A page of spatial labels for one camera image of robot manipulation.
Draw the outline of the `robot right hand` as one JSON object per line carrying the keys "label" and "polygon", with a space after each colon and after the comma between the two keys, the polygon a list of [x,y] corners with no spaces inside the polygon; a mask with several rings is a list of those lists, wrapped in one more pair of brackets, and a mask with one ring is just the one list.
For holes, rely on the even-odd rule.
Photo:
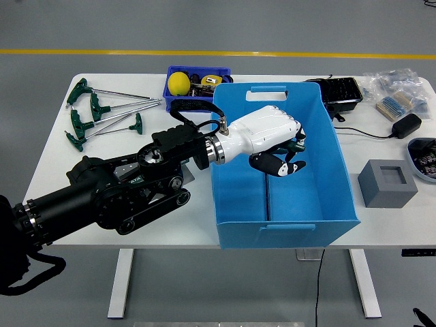
{"label": "robot right hand", "polygon": [[433,322],[432,319],[428,315],[423,313],[419,308],[413,308],[413,312],[422,323],[421,326],[435,327],[435,322]]}

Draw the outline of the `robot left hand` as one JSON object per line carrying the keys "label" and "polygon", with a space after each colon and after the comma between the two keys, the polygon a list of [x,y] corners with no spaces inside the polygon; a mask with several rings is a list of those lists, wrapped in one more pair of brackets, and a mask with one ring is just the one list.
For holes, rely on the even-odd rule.
{"label": "robot left hand", "polygon": [[306,166],[305,161],[292,161],[295,154],[305,150],[302,125],[273,105],[236,119],[226,135],[218,133],[216,137],[220,164],[246,154],[252,168],[276,177],[293,174]]}

